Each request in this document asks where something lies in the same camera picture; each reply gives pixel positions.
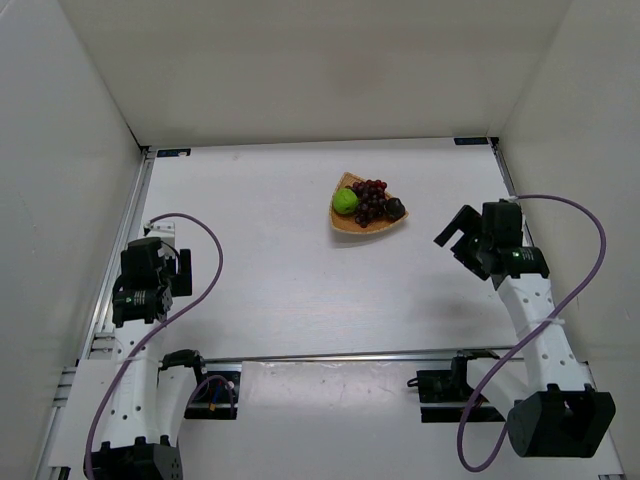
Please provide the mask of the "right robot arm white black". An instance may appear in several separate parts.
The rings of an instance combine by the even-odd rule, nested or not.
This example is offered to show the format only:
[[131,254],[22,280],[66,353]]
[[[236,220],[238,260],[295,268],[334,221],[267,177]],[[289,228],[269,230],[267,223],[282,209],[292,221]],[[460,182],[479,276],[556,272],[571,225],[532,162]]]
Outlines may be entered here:
[[473,359],[466,380],[473,391],[458,424],[456,449],[464,453],[466,424],[479,398],[504,418],[498,440],[522,458],[591,458],[616,413],[612,395],[598,391],[571,349],[562,310],[599,272],[601,245],[587,276],[562,301],[551,293],[542,251],[524,243],[519,198],[463,206],[435,243],[462,234],[451,251],[481,280],[492,282],[511,318],[517,343],[499,359]]

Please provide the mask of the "red fake grape bunch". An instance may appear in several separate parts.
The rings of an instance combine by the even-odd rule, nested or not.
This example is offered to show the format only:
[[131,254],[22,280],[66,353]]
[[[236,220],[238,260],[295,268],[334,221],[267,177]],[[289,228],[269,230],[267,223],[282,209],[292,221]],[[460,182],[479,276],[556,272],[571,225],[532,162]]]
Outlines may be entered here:
[[361,228],[366,228],[372,221],[385,215],[386,187],[386,182],[371,179],[355,182],[350,186],[358,198],[355,222]]

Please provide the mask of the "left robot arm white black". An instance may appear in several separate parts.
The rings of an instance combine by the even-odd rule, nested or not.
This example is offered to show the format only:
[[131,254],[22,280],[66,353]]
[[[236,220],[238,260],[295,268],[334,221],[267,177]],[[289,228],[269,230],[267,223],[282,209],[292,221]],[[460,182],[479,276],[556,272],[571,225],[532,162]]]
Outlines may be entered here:
[[112,294],[116,375],[92,420],[89,479],[180,479],[178,430],[205,373],[195,350],[163,348],[174,297],[192,293],[191,253],[158,237],[130,242]]

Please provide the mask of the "dark brown fake fruit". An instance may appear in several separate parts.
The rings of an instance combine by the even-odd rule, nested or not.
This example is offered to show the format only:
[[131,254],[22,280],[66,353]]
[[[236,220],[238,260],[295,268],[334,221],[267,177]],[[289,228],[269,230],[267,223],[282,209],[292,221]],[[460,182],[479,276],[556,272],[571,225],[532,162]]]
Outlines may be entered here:
[[385,207],[386,218],[392,222],[398,221],[406,213],[406,208],[404,204],[397,197],[389,198],[386,201],[384,207]]

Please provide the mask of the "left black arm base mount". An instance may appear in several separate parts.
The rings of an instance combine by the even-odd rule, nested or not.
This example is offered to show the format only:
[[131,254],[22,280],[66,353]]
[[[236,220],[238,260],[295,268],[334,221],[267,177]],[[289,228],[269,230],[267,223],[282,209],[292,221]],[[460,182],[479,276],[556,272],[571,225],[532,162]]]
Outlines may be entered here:
[[208,377],[219,376],[220,379],[209,380],[201,386],[186,408],[184,418],[188,420],[236,420],[239,410],[239,396],[242,380],[240,363],[208,363]]

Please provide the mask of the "green fake fruit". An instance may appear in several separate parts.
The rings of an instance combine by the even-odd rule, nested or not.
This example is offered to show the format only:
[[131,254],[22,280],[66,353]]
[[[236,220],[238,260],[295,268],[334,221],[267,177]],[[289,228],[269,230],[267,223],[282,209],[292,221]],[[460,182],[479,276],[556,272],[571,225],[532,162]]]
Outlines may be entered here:
[[351,188],[340,188],[332,197],[332,208],[339,215],[353,214],[359,203],[358,195]]

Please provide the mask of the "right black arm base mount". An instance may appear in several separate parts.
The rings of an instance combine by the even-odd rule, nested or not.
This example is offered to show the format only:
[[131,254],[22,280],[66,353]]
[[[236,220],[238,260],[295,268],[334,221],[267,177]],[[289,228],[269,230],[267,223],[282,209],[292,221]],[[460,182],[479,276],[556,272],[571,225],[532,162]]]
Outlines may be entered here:
[[444,367],[430,366],[417,370],[406,382],[415,389],[423,424],[454,424],[461,420],[473,388],[467,383],[467,366],[471,360],[498,360],[491,350],[461,350]]

